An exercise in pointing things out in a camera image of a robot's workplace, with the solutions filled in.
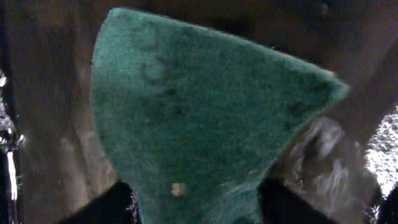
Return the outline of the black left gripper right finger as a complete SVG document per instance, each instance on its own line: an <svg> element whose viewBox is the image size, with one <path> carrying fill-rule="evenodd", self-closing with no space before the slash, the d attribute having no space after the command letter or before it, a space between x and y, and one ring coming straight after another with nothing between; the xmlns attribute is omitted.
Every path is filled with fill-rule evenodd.
<svg viewBox="0 0 398 224"><path fill-rule="evenodd" d="M263 223L335 224L286 187L279 179L267 177L257 188Z"/></svg>

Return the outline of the green yellow sponge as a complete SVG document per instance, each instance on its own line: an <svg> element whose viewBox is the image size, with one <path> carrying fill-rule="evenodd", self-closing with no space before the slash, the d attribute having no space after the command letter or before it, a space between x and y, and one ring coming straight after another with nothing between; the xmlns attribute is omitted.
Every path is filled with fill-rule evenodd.
<svg viewBox="0 0 398 224"><path fill-rule="evenodd" d="M115 7L97 35L96 133L145 224L259 223L257 186L348 86L224 32Z"/></svg>

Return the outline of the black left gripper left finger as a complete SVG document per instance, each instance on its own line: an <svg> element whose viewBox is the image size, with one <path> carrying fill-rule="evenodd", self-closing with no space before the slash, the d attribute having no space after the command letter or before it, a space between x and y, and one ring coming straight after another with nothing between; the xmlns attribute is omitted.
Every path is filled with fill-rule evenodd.
<svg viewBox="0 0 398 224"><path fill-rule="evenodd" d="M136 195L118 180L100 196L57 224L142 224Z"/></svg>

